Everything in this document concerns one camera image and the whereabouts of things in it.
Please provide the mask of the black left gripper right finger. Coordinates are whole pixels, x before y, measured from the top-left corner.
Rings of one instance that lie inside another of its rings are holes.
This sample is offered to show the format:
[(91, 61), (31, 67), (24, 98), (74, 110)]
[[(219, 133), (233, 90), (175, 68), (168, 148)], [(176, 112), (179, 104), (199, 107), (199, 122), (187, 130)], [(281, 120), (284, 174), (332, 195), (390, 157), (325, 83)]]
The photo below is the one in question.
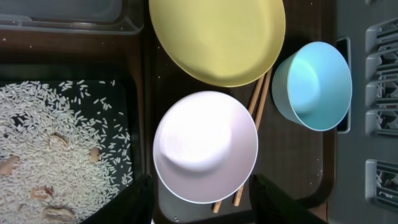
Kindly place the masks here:
[(325, 224), (262, 174), (250, 176), (249, 198), (257, 224)]

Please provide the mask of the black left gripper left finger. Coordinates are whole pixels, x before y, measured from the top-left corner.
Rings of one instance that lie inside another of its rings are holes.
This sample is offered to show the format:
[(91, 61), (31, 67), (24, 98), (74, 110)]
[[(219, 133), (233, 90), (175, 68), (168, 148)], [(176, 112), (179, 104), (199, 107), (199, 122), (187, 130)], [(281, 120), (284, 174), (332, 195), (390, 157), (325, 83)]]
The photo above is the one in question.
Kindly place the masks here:
[(152, 215), (153, 178), (143, 174), (81, 224), (151, 224)]

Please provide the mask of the white bowl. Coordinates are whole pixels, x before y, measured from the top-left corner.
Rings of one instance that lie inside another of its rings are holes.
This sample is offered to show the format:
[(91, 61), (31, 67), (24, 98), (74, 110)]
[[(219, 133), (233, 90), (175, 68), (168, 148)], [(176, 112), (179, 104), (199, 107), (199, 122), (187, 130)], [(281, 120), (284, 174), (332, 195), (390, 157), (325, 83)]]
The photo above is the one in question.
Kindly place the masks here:
[(259, 140), (249, 111), (218, 91), (200, 91), (177, 101), (155, 132), (157, 175), (176, 197), (197, 204), (234, 194), (256, 163)]

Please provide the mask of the light blue bowl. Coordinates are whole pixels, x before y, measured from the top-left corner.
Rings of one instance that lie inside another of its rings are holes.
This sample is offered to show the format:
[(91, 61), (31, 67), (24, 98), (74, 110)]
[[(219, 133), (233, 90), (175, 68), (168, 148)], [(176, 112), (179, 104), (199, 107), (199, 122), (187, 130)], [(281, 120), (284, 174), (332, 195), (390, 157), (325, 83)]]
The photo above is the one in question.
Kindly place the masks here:
[(353, 87), (342, 54), (326, 42), (311, 42), (279, 64), (271, 90), (276, 108), (286, 119), (327, 131), (348, 112)]

